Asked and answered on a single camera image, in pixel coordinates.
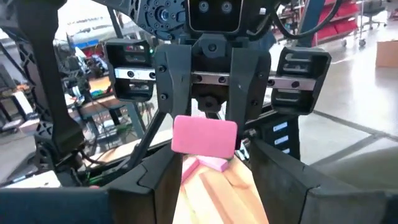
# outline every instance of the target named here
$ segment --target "machinery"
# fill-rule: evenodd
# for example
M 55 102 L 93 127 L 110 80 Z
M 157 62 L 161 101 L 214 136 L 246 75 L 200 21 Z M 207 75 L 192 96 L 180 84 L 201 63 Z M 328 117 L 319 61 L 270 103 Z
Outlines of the machinery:
M 52 47 L 57 10 L 65 1 L 3 1 L 1 28 L 16 41 L 27 79 L 35 86 L 40 169 L 53 170 L 64 187 L 1 189 L 2 223 L 172 223 L 182 155 L 170 150 L 170 142 L 149 145 L 167 113 L 190 114 L 192 98 L 213 119 L 227 102 L 226 119 L 238 125 L 237 148 L 246 139 L 269 223 L 397 222 L 394 192 L 369 192 L 329 178 L 266 144 L 259 134 L 266 88 L 273 88 L 275 111 L 309 114 L 331 57 L 322 49 L 285 48 L 276 73 L 270 74 L 269 52 L 249 49 L 248 42 L 260 39 L 272 21 L 290 39 L 313 34 L 336 14 L 342 0 L 336 0 L 330 15 L 316 28 L 298 35 L 287 32 L 277 18 L 275 9 L 285 3 L 282 0 L 96 2 L 130 16 L 162 40 L 179 43 L 157 47 L 154 68 L 146 69 L 136 60 L 125 60 L 132 52 L 124 47 L 115 50 L 116 45 L 131 47 L 137 42 L 106 44 L 114 83 L 121 78 L 133 84 L 153 81 L 151 73 L 155 73 L 159 110 L 130 156 L 80 172 L 83 135 L 66 106 L 57 103 L 63 100 L 63 92 Z M 142 92 L 128 93 L 133 101 L 146 101 L 139 95 Z M 88 174 L 102 187 L 80 187 L 90 184 Z

